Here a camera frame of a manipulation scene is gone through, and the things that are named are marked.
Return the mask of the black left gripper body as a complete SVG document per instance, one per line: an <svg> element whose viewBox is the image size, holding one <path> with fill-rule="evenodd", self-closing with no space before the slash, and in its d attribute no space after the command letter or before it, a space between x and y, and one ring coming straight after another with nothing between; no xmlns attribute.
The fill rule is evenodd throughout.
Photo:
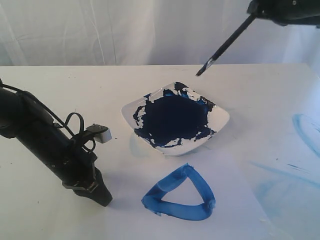
<svg viewBox="0 0 320 240"><path fill-rule="evenodd" d="M59 151L62 167L62 185L79 196L93 197L104 189L100 170L95 167L97 156L83 149L63 147Z"/></svg>

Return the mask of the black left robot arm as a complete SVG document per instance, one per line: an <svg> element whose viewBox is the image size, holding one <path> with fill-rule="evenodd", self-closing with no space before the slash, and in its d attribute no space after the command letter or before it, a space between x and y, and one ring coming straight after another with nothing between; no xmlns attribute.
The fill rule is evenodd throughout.
<svg viewBox="0 0 320 240"><path fill-rule="evenodd" d="M7 139L16 138L76 195L103 207L112 201L102 173L95 167L98 157L93 148L86 147L89 141L95 145L111 140L108 127L85 127L77 112L62 121L30 92L2 83L0 134Z"/></svg>

